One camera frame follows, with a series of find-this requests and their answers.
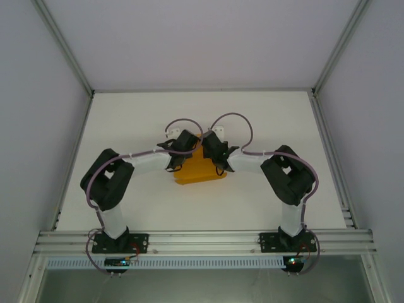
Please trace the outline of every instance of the yellow object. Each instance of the yellow object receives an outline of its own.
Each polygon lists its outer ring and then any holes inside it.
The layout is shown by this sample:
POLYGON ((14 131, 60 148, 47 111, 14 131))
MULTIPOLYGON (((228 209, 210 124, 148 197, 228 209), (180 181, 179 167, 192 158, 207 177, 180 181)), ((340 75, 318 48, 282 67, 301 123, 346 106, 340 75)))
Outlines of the yellow object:
POLYGON ((203 158, 202 147, 193 153, 192 158, 184 162, 181 170, 174 172, 176 183, 181 185, 223 179, 226 175, 226 172, 218 175, 212 160, 203 158))

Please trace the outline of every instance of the white table surface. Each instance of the white table surface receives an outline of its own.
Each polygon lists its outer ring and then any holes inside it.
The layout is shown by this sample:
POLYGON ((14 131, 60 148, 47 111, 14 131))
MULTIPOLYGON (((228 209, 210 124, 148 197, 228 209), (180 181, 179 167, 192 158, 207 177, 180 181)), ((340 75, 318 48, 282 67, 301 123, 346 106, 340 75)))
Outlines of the white table surface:
MULTIPOLYGON (((170 121, 189 117, 206 130, 226 112, 250 119, 254 140, 247 150, 289 145, 316 169, 320 183, 307 203, 308 227, 346 228, 306 92, 186 92, 95 94, 57 230, 99 227, 80 181, 102 150, 150 150, 165 141, 163 131, 170 121)), ((226 117, 218 125, 224 126, 230 145, 248 140, 247 124, 240 117, 226 117)), ((188 122, 178 126, 197 133, 188 122)), ((143 174, 131 179, 121 207, 132 230, 277 229, 281 218, 281 201, 265 176, 247 172, 185 186, 166 171, 143 174)))

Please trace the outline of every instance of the glass panel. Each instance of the glass panel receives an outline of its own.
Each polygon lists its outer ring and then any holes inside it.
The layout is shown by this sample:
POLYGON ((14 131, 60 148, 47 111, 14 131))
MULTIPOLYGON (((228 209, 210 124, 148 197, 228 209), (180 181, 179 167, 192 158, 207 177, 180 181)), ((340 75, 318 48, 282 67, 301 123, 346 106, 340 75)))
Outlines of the glass panel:
POLYGON ((282 270, 48 270, 37 303, 373 302, 359 257, 321 258, 304 276, 282 270))

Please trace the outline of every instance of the yellow block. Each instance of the yellow block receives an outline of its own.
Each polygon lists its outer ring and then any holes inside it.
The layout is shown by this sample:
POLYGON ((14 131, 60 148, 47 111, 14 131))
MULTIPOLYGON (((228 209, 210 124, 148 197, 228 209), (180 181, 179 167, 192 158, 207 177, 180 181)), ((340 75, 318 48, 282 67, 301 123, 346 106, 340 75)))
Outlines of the yellow block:
POLYGON ((202 147, 193 153, 192 158, 184 162, 181 170, 174 172, 176 183, 181 185, 223 179, 226 175, 226 172, 218 175, 212 160, 203 158, 202 147))

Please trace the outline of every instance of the black mounting plate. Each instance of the black mounting plate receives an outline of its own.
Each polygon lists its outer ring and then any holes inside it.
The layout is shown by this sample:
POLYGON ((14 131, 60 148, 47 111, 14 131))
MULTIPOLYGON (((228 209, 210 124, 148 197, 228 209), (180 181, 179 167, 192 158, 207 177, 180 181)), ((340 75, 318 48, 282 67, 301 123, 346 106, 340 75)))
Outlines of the black mounting plate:
POLYGON ((149 235, 148 234, 129 234, 128 244, 117 251, 116 247, 110 247, 108 244, 110 242, 110 237, 102 234, 97 234, 94 237, 94 243, 92 248, 93 254, 136 254, 136 247, 132 244, 136 244, 139 253, 147 253, 147 247, 149 245, 149 235))
POLYGON ((316 240, 309 232, 304 232, 299 236, 299 241, 296 242, 290 249, 287 249, 280 242, 279 232, 262 232, 259 234, 259 245, 261 246, 262 253, 302 253, 307 252, 306 247, 301 244, 304 243, 310 249, 310 253, 317 251, 316 240))

